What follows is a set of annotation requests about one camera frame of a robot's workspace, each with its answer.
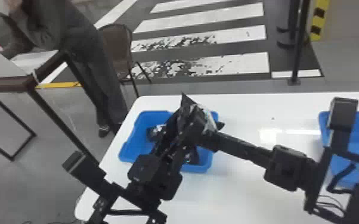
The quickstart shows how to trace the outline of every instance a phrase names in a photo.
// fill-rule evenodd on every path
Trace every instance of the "black shoe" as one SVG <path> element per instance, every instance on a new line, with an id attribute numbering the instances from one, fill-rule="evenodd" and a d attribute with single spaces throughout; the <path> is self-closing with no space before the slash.
<path id="1" fill-rule="evenodd" d="M 99 138 L 106 137 L 110 132 L 110 126 L 109 125 L 103 125 L 99 126 Z"/>

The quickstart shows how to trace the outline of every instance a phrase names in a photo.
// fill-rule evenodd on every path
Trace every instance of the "black chair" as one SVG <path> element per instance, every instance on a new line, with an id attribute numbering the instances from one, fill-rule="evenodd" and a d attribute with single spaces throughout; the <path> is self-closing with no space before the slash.
<path id="1" fill-rule="evenodd" d="M 131 82 L 134 86 L 135 94 L 139 97 L 138 88 L 131 71 L 134 64 L 131 52 L 131 30 L 124 24 L 108 24 L 100 28 L 99 31 L 105 40 L 107 54 L 117 72 L 120 83 Z M 141 64 L 137 61 L 135 63 L 139 66 L 149 83 L 151 83 L 149 75 L 142 68 Z"/>

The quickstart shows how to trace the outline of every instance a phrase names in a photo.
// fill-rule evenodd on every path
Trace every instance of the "blue plastic bin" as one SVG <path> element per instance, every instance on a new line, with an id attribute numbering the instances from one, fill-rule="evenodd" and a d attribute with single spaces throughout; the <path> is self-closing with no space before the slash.
<path id="1" fill-rule="evenodd" d="M 154 142 L 148 140 L 146 129 L 156 125 L 164 124 L 172 115 L 168 111 L 143 111 L 139 114 L 134 124 L 134 129 L 128 140 L 124 143 L 118 155 L 119 159 L 124 162 L 133 163 L 141 154 L 150 153 Z M 216 112 L 212 112 L 215 121 L 218 121 Z M 193 173 L 206 173 L 212 165 L 213 153 L 201 147 L 197 147 L 199 153 L 199 164 L 182 166 L 181 171 Z"/>
<path id="2" fill-rule="evenodd" d="M 330 131 L 326 127 L 328 118 L 329 118 L 328 111 L 321 112 L 318 116 L 318 121 L 321 130 L 321 140 L 323 142 L 323 145 L 328 145 L 329 143 Z M 355 124 L 352 130 L 352 135 L 349 141 L 348 149 L 350 152 L 359 154 L 359 112 L 356 115 Z M 334 156 L 330 164 L 330 170 L 334 175 L 338 174 L 340 171 L 345 169 L 350 163 L 351 162 L 345 158 Z M 359 183 L 359 166 L 348 176 L 344 177 L 338 183 L 338 185 L 346 188 L 353 188 L 353 186 L 356 183 Z"/>

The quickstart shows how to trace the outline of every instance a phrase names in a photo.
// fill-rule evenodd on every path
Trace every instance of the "robotic arm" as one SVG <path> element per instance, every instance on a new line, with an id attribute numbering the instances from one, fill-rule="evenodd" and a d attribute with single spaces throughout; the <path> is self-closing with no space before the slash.
<path id="1" fill-rule="evenodd" d="M 305 191 L 304 210 L 339 224 L 359 224 L 359 184 L 354 189 L 335 189 L 337 182 L 354 170 L 359 155 L 348 152 L 349 136 L 354 124 L 358 102 L 335 98 L 332 102 L 329 128 L 332 130 L 329 147 L 317 163 L 304 153 L 276 145 L 273 150 L 226 135 L 224 126 L 211 118 L 210 111 L 186 95 L 181 107 L 156 134 L 157 142 L 150 154 L 140 155 L 128 172 L 131 182 L 126 188 L 108 183 L 106 173 L 97 164 L 75 152 L 63 167 L 75 178 L 99 194 L 89 224 L 103 223 L 107 215 L 148 216 L 147 224 L 165 223 L 167 216 L 158 210 L 161 200 L 173 199 L 182 181 L 181 167 L 200 146 L 213 152 L 222 151 L 264 168 L 264 179 L 287 191 Z M 351 160 L 351 165 L 336 175 L 327 191 L 351 194 L 346 210 L 339 216 L 317 202 L 331 158 L 338 155 Z M 139 207 L 139 210 L 111 210 L 118 197 Z"/>

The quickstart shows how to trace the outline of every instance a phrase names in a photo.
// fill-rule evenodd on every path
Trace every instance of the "hand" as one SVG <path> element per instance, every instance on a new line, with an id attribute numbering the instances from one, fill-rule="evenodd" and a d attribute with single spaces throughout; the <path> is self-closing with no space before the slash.
<path id="1" fill-rule="evenodd" d="M 7 3 L 10 8 L 10 12 L 13 13 L 21 7 L 22 0 L 5 0 L 5 3 Z"/>

